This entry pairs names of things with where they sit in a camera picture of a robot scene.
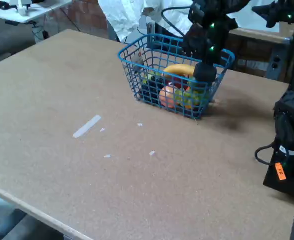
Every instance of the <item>brick wall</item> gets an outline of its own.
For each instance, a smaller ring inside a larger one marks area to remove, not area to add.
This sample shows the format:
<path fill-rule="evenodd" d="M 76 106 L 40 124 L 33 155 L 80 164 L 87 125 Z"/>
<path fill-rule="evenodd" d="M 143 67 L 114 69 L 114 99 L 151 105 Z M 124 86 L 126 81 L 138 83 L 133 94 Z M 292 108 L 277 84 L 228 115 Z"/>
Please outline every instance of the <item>brick wall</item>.
<path fill-rule="evenodd" d="M 62 10 L 82 32 L 90 33 L 93 29 L 107 30 L 107 20 L 98 4 L 98 0 L 75 0 L 71 5 L 62 8 Z M 49 23 L 55 24 L 55 22 L 58 22 L 60 25 L 73 28 L 68 18 L 60 10 L 50 13 L 47 17 L 47 22 Z"/>

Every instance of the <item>sticker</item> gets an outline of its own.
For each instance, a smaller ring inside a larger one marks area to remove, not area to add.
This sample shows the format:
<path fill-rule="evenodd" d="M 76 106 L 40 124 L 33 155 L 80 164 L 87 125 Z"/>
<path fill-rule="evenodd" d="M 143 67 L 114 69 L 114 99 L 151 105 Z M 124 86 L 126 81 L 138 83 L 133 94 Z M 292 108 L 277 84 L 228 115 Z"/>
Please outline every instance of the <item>sticker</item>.
<path fill-rule="evenodd" d="M 283 171 L 283 167 L 282 164 L 280 162 L 276 162 L 275 164 L 276 170 L 277 170 L 277 174 L 280 180 L 285 180 L 287 179 L 286 175 L 285 175 L 285 171 Z"/>
<path fill-rule="evenodd" d="M 285 149 L 284 146 L 281 145 L 279 149 L 280 149 L 280 151 L 283 152 L 284 154 L 287 154 L 287 151 L 286 151 L 286 149 Z M 289 150 L 289 155 L 294 156 L 294 151 Z"/>

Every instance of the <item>tabletop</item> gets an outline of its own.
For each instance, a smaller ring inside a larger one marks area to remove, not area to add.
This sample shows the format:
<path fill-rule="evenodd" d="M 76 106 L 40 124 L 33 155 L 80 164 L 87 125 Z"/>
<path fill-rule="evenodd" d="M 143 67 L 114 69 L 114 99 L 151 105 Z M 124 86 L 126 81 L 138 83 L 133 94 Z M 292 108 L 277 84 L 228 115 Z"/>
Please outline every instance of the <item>tabletop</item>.
<path fill-rule="evenodd" d="M 286 22 L 280 22 L 280 32 L 237 28 L 231 30 L 230 33 L 247 38 L 264 40 L 275 44 L 289 44 L 294 35 L 294 23 L 288 24 Z"/>
<path fill-rule="evenodd" d="M 47 14 L 50 11 L 55 11 L 56 9 L 62 8 L 71 3 L 72 0 L 45 0 L 41 3 L 32 4 L 30 8 L 28 8 L 26 16 L 21 16 L 14 8 L 10 8 L 8 10 L 0 9 L 0 19 L 18 23 L 27 23 Z"/>
<path fill-rule="evenodd" d="M 133 98 L 123 46 L 67 30 L 0 62 L 0 197 L 75 240 L 289 239 L 254 160 L 287 85 L 230 70 L 195 122 Z"/>

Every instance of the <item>blue wire basket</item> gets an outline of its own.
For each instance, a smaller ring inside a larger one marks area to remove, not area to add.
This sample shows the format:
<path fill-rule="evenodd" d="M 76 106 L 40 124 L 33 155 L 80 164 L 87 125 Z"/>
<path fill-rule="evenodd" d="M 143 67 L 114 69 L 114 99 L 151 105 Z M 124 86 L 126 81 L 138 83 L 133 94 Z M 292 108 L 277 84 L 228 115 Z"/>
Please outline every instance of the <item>blue wire basket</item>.
<path fill-rule="evenodd" d="M 146 34 L 123 48 L 118 57 L 136 99 L 186 117 L 198 119 L 209 102 L 235 56 L 223 49 L 221 61 L 215 64 L 216 80 L 199 82 L 183 72 L 164 72 L 169 65 L 195 66 L 201 60 L 183 56 L 182 39 Z"/>

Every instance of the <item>white tape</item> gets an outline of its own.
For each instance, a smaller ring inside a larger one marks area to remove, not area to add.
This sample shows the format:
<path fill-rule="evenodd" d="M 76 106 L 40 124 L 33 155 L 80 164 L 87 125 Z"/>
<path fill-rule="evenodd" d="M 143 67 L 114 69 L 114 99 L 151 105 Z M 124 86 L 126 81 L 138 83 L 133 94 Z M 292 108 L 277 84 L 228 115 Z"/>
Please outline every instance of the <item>white tape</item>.
<path fill-rule="evenodd" d="M 79 128 L 77 132 L 75 132 L 72 136 L 74 138 L 78 138 L 81 135 L 83 135 L 85 132 L 87 132 L 92 126 L 94 126 L 99 120 L 101 119 L 101 116 L 96 115 L 91 120 L 89 120 L 84 126 Z"/>
<path fill-rule="evenodd" d="M 287 154 L 287 151 L 284 146 L 280 146 L 280 151 L 283 152 L 284 154 Z M 294 156 L 294 151 L 289 150 L 289 155 Z"/>

